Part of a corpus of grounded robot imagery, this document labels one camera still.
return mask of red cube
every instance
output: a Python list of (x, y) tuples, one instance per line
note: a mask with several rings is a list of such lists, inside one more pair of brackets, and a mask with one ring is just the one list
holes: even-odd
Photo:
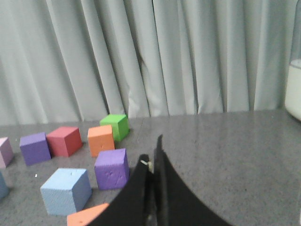
[(83, 146), (78, 127), (60, 127), (46, 138), (52, 156), (69, 157)]

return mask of white container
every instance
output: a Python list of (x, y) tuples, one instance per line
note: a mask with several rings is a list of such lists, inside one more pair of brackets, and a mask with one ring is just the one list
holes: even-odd
[(285, 108), (301, 121), (301, 59), (293, 60), (289, 66)]

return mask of green cube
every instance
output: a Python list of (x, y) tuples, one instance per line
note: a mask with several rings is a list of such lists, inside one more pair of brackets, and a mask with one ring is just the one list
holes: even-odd
[(115, 141), (121, 141), (128, 134), (128, 120), (125, 114), (109, 114), (101, 119), (99, 124), (112, 126)]

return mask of foam block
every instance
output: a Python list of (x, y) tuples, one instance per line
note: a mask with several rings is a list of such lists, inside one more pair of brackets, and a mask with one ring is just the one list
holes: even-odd
[(100, 152), (94, 170), (99, 190), (122, 188), (129, 177), (126, 149)]
[(8, 194), (8, 187), (5, 184), (4, 178), (0, 172), (0, 199)]
[(14, 157), (8, 137), (0, 138), (0, 168), (6, 168)]
[(87, 226), (97, 216), (99, 216), (107, 207), (108, 203), (91, 207), (77, 213), (72, 213), (67, 216), (67, 226)]
[(100, 120), (99, 124), (111, 125), (113, 128), (113, 137), (116, 141), (121, 141), (128, 134), (128, 120), (125, 114), (109, 114)]
[(100, 151), (115, 149), (112, 126), (89, 128), (88, 142), (92, 157), (97, 157)]
[(27, 166), (51, 159), (44, 132), (21, 137), (20, 149)]
[(80, 211), (92, 194), (87, 170), (58, 168), (41, 186), (41, 193), (50, 215)]
[(78, 127), (60, 127), (49, 133), (46, 139), (53, 156), (69, 157), (83, 146)]

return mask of orange cube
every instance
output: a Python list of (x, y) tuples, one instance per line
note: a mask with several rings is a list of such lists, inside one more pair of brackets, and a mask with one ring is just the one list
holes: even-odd
[(97, 157), (100, 151), (114, 150), (112, 126), (106, 125), (89, 128), (88, 142), (92, 157)]
[(108, 206), (108, 203), (104, 203), (77, 213), (72, 213), (67, 216), (67, 226), (86, 226), (99, 216), (99, 214), (101, 214)]

